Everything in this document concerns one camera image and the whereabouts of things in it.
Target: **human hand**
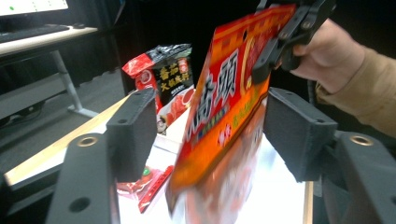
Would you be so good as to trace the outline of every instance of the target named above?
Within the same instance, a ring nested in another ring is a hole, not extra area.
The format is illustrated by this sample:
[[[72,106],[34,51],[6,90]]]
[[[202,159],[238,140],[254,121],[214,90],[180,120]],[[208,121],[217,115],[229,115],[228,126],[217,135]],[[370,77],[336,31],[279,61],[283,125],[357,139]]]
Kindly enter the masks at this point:
[[[364,60],[363,46],[331,20],[320,26],[308,45],[295,46],[293,53],[302,59],[291,72],[317,81],[329,93],[345,87]]]

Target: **sleeve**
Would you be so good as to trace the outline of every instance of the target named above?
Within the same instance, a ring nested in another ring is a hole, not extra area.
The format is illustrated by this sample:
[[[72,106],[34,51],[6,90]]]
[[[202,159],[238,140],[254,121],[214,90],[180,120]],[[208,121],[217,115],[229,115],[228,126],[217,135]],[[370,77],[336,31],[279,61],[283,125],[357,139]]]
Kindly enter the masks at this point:
[[[396,60],[365,48],[361,68],[346,86],[329,94],[317,85],[317,96],[359,122],[396,137]]]

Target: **snack package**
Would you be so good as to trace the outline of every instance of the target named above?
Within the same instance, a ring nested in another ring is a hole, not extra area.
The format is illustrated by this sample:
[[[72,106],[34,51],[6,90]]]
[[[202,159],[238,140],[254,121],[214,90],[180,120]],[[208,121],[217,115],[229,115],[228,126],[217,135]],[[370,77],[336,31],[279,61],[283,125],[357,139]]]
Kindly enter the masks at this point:
[[[252,83],[252,67],[294,11],[271,7],[216,29],[165,192],[174,223],[237,220],[252,186],[269,87],[268,78]]]
[[[122,67],[138,90],[156,90],[158,133],[166,134],[166,128],[190,107],[194,94],[190,55],[189,44],[158,46]]]
[[[173,166],[168,166],[164,171],[146,166],[142,177],[136,182],[117,183],[117,193],[136,200],[140,213],[144,213],[172,171]]]

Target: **desk leg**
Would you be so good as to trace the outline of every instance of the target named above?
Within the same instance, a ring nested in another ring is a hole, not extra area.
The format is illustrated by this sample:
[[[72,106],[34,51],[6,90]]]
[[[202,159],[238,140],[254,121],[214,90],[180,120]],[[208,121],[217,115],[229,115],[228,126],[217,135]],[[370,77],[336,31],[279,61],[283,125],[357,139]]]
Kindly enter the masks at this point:
[[[69,73],[67,72],[66,67],[64,66],[64,60],[62,60],[59,50],[53,51],[51,55],[56,63],[56,66],[58,67],[59,75],[62,79],[62,82],[64,83],[64,87],[66,88],[67,93],[69,94],[69,96],[72,98],[73,101],[73,104],[70,105],[68,109],[80,115],[87,116],[89,118],[93,118],[96,115],[98,115],[98,113],[84,109],[82,107],[81,101],[79,100],[72,79],[70,78]]]

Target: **table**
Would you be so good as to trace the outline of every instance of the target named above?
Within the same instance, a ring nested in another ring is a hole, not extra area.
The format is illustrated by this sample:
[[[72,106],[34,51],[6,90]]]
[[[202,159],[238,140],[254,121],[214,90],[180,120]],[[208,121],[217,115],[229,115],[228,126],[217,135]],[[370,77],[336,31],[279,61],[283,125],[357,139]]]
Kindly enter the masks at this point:
[[[126,98],[120,100],[95,118],[6,173],[8,182],[15,184],[43,169],[62,162],[65,148],[71,140],[84,133],[105,131],[106,122],[125,100]],[[184,122],[185,120],[179,119],[175,121],[175,126],[170,127],[170,129],[183,130],[179,127],[184,127]],[[261,149],[262,154],[257,178],[236,223],[312,223],[313,184],[311,182],[296,183],[283,160],[265,136],[262,137]],[[148,163],[161,161],[162,165],[166,165],[174,161],[176,157],[175,152],[163,150],[154,145]],[[133,223],[159,223],[159,220],[161,223],[171,223],[163,191],[162,188],[154,204],[148,208],[144,215],[138,213],[137,207],[135,210],[133,209],[135,204],[131,200],[120,196],[121,223],[132,223],[131,221]]]
[[[0,66],[28,60],[43,53],[50,53],[58,69],[56,74],[0,95],[0,107],[2,108],[0,110],[0,119],[46,100],[61,91],[67,91],[73,101],[73,104],[68,107],[70,111],[89,118],[96,116],[97,113],[82,107],[58,50],[60,46],[79,41],[84,36],[93,34],[96,31],[96,28],[91,27],[84,29],[69,27],[69,30],[66,31],[0,44]]]

